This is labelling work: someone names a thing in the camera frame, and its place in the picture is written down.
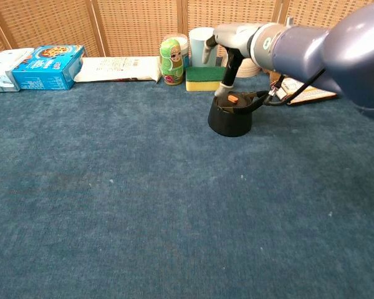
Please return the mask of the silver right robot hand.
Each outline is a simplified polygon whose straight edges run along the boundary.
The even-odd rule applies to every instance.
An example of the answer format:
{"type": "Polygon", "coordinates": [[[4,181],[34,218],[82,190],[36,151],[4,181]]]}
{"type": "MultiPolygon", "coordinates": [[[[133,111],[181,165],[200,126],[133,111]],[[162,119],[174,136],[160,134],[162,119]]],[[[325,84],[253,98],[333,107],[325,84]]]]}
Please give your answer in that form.
{"type": "Polygon", "coordinates": [[[227,94],[234,84],[237,71],[244,59],[251,58],[250,48],[256,32],[262,27],[261,23],[231,23],[217,26],[209,39],[204,42],[202,63],[206,64],[212,50],[220,45],[226,49],[228,62],[216,97],[227,94]]]}

